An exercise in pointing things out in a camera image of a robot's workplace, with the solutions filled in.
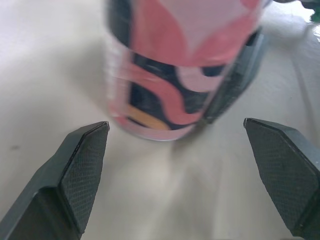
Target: pink can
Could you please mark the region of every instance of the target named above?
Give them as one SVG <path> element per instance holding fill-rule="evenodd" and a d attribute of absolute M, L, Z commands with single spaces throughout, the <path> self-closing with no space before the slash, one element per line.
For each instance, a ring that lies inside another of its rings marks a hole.
<path fill-rule="evenodd" d="M 108 107 L 127 131 L 169 141 L 203 117 L 261 13 L 259 0 L 111 0 Z"/>

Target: can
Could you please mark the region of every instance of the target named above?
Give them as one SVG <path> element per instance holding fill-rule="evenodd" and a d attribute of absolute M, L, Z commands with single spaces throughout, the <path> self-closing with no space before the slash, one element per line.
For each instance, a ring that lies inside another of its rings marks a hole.
<path fill-rule="evenodd" d="M 111 0 L 108 108 L 143 138 L 169 141 L 202 119 L 260 16 L 259 0 Z"/>

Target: pink wave pattern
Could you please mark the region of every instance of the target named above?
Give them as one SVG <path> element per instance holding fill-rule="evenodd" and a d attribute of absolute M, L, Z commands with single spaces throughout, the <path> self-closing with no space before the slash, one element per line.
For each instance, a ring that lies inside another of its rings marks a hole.
<path fill-rule="evenodd" d="M 254 9 L 259 1 L 242 0 L 242 3 Z M 251 10 L 226 26 L 222 24 L 190 54 L 179 23 L 158 0 L 137 0 L 136 4 L 132 49 L 147 58 L 175 66 L 202 67 L 230 63 L 257 21 L 257 11 Z"/>
<path fill-rule="evenodd" d="M 205 76 L 200 67 L 176 67 L 179 82 L 186 88 L 194 92 L 205 93 L 216 91 L 223 81 L 224 75 Z"/>
<path fill-rule="evenodd" d="M 166 80 L 131 64 L 131 81 L 154 93 L 162 103 L 167 119 L 178 125 L 192 124 L 198 121 L 203 112 L 186 113 L 183 97 L 178 89 Z"/>

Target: orange stripe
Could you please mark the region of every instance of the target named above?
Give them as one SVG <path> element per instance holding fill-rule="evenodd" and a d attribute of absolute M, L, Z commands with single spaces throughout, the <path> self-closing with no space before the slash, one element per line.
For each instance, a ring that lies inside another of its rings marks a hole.
<path fill-rule="evenodd" d="M 167 124 L 165 124 L 163 121 L 135 108 L 134 106 L 129 105 L 128 111 L 129 111 L 129 116 L 132 119 L 145 125 L 148 128 L 157 129 L 157 130 L 167 130 L 167 131 L 170 130 L 170 127 Z"/>

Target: textured grip pad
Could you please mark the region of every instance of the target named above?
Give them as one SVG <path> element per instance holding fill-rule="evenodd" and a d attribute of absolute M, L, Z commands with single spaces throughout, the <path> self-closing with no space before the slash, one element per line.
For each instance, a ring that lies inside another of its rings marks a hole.
<path fill-rule="evenodd" d="M 109 124 L 68 134 L 0 222 L 1 240 L 79 240 L 100 182 Z"/>
<path fill-rule="evenodd" d="M 295 236 L 320 238 L 320 151 L 297 130 L 247 118 L 259 174 L 285 225 Z"/>

